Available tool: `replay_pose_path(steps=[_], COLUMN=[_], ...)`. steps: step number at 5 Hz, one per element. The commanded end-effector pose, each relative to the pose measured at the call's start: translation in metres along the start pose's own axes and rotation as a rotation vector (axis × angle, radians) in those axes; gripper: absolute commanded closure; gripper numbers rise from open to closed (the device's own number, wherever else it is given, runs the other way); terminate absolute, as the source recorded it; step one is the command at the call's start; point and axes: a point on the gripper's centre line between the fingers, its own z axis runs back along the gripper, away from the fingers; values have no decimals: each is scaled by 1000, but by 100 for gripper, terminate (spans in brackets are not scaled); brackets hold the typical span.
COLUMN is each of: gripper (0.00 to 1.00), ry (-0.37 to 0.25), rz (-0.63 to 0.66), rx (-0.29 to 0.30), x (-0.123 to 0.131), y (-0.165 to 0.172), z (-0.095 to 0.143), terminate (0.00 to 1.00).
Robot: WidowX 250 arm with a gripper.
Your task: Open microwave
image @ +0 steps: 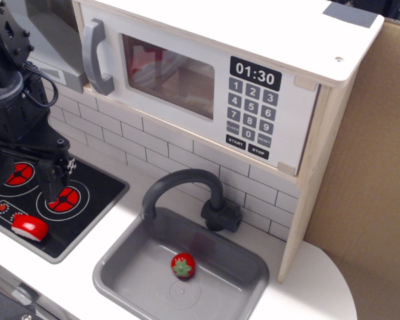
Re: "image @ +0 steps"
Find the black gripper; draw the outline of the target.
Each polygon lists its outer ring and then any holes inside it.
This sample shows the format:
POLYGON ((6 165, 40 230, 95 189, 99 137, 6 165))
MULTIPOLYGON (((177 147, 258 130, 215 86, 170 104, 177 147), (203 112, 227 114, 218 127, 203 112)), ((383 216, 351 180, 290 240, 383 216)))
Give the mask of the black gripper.
POLYGON ((0 187, 15 170, 13 158, 37 165, 37 182, 48 203, 56 202, 77 167, 69 154, 70 142, 49 121, 40 120, 18 141, 0 138, 0 187))

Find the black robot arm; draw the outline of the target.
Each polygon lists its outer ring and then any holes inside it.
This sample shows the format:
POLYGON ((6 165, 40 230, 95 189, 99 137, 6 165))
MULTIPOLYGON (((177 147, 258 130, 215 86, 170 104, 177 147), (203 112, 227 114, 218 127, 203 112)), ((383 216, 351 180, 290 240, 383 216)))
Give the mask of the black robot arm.
POLYGON ((34 166, 44 199, 52 203, 68 186, 76 164, 70 142, 49 124, 59 92, 54 89, 47 98, 43 81, 50 77, 29 62, 34 50, 29 37, 0 1, 0 187, 15 163, 26 161, 34 166))

